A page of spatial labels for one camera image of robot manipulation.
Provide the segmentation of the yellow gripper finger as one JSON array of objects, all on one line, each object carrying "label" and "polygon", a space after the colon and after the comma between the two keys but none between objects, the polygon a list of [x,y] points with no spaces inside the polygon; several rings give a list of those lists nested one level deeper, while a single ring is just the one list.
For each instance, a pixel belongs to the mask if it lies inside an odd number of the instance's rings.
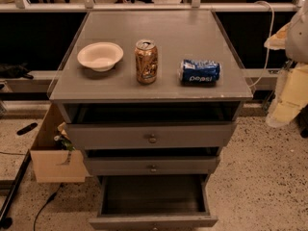
[{"label": "yellow gripper finger", "polygon": [[270,50],[284,50],[289,26],[289,23],[285,24],[274,35],[267,38],[264,46]]}]

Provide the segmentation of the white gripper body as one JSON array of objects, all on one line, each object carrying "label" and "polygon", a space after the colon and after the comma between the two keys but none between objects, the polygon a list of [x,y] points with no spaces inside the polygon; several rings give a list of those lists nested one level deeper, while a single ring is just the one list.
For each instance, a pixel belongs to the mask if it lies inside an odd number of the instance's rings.
[{"label": "white gripper body", "polygon": [[280,70],[274,94],[266,124],[278,128],[293,121],[308,105],[308,64],[298,63],[295,68]]}]

